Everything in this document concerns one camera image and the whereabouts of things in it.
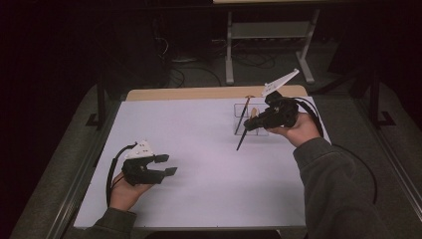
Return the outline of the small black makeup brush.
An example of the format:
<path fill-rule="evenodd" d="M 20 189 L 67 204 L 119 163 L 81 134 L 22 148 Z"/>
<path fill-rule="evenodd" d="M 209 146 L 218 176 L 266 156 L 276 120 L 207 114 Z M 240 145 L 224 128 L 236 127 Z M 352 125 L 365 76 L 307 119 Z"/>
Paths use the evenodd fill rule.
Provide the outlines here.
<path fill-rule="evenodd" d="M 243 123 L 243 120 L 247 116 L 249 102 L 252 96 L 246 96 L 246 102 L 244 104 L 235 104 L 234 105 L 234 117 L 236 120 L 236 124 L 234 127 L 234 134 L 239 132 L 239 129 Z"/>

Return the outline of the black metal post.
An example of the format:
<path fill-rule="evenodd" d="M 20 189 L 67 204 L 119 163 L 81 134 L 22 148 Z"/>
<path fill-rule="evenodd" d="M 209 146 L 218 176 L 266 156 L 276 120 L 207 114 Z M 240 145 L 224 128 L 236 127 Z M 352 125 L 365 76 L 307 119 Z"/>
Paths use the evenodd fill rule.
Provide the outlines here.
<path fill-rule="evenodd" d="M 94 126 L 100 130 L 106 122 L 106 89 L 103 76 L 99 76 L 97 81 L 97 111 L 90 114 L 86 126 Z"/>
<path fill-rule="evenodd" d="M 380 78 L 376 70 L 373 71 L 369 94 L 369 119 L 376 128 L 395 125 L 395 121 L 388 112 L 379 110 Z"/>

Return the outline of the clear acrylic organizer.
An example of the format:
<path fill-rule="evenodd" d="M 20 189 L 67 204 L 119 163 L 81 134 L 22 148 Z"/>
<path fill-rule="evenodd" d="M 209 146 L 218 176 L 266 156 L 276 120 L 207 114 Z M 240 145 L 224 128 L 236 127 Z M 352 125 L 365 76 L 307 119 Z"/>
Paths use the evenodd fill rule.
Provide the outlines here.
<path fill-rule="evenodd" d="M 256 109 L 256 115 L 262 113 L 267 106 L 263 104 L 234 104 L 233 134 L 241 135 L 244 132 L 244 122 L 251 116 L 252 109 Z M 262 127 L 250 130 L 247 135 L 268 136 L 269 133 Z"/>

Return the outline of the grey metal desk frame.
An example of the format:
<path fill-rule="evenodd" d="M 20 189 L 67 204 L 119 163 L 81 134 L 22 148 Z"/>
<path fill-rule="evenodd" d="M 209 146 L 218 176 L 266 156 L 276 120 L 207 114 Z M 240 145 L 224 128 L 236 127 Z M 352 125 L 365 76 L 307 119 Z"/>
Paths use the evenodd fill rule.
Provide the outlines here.
<path fill-rule="evenodd" d="M 300 51 L 296 52 L 298 63 L 308 84 L 316 82 L 307 62 L 307 53 L 313 39 L 320 9 L 315 9 L 312 17 L 308 21 L 290 22 L 247 22 L 235 23 L 232 20 L 232 13 L 228 13 L 225 74 L 226 84 L 233 86 L 234 69 L 232 60 L 232 41 L 247 39 L 304 39 L 304 45 Z"/>

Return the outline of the person's right hand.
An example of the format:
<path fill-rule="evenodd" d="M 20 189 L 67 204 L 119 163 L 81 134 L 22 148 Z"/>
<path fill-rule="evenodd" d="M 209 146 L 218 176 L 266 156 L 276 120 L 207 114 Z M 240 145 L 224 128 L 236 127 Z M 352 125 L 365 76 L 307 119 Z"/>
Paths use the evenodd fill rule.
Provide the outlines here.
<path fill-rule="evenodd" d="M 297 121 L 292 127 L 278 126 L 268 128 L 268 132 L 285 137 L 295 147 L 299 147 L 311 139 L 320 137 L 320 133 L 312 117 L 305 113 L 298 114 Z"/>

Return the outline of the white table mat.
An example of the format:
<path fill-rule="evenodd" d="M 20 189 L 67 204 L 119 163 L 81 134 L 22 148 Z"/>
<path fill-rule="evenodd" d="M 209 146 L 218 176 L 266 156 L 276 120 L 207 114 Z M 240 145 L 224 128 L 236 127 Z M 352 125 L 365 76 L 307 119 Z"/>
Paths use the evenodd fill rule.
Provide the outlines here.
<path fill-rule="evenodd" d="M 240 99 L 121 104 L 75 224 L 92 226 L 106 211 L 106 177 L 123 148 L 147 140 L 168 154 L 176 173 L 133 207 L 147 230 L 282 228 L 305 223 L 304 187 L 293 146 L 279 135 L 233 134 Z"/>

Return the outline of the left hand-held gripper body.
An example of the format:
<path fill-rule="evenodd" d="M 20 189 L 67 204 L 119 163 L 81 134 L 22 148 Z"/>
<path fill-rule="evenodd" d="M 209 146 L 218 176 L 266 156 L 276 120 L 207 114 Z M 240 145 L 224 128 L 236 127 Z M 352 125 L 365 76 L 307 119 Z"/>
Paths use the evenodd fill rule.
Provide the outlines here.
<path fill-rule="evenodd" d="M 137 142 L 124 156 L 124 163 L 121 168 L 124 179 L 131 185 L 160 184 L 164 178 L 163 171 L 147 167 L 154 162 L 155 156 L 156 154 L 153 153 L 146 140 Z"/>

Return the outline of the large black makeup brush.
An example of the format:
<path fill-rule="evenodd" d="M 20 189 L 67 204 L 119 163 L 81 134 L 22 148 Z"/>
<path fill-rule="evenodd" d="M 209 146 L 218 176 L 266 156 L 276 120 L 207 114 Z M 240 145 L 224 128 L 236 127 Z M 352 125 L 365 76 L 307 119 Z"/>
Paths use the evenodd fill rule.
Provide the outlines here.
<path fill-rule="evenodd" d="M 250 116 L 249 116 L 248 120 L 251 120 L 252 118 L 254 118 L 254 117 L 257 115 L 257 111 L 258 111 L 258 110 L 257 110 L 256 108 L 252 108 L 252 110 L 251 110 L 251 113 L 250 113 Z M 239 150 L 239 149 L 240 149 L 240 147 L 241 147 L 241 145 L 242 145 L 242 142 L 243 142 L 243 140 L 244 140 L 244 138 L 245 138 L 245 136 L 246 136 L 247 132 L 248 132 L 248 130 L 247 130 L 247 128 L 244 126 L 244 130 L 243 130 L 243 133 L 242 133 L 242 135 L 241 135 L 241 138 L 240 138 L 240 141 L 239 141 L 239 143 L 238 143 L 238 145 L 237 145 L 236 150 Z"/>

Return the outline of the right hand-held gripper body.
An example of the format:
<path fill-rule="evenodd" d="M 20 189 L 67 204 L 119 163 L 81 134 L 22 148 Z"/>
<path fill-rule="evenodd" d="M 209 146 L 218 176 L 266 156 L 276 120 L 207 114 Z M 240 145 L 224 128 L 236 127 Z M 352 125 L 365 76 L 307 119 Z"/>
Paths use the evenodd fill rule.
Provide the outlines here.
<path fill-rule="evenodd" d="M 285 76 L 264 84 L 262 96 L 265 98 L 268 107 L 261 113 L 263 128 L 274 128 L 282 125 L 293 126 L 296 123 L 297 103 L 294 99 L 284 97 L 279 89 L 299 72 L 298 69 L 293 69 Z"/>

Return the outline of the person's left hand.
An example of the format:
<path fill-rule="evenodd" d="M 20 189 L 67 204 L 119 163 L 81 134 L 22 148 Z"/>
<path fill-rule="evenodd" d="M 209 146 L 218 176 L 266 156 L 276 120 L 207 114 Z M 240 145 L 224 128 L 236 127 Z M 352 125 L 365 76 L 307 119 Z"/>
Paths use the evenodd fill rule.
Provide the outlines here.
<path fill-rule="evenodd" d="M 109 207 L 121 211 L 128 211 L 152 184 L 131 185 L 124 179 L 123 173 L 118 174 L 112 181 Z"/>

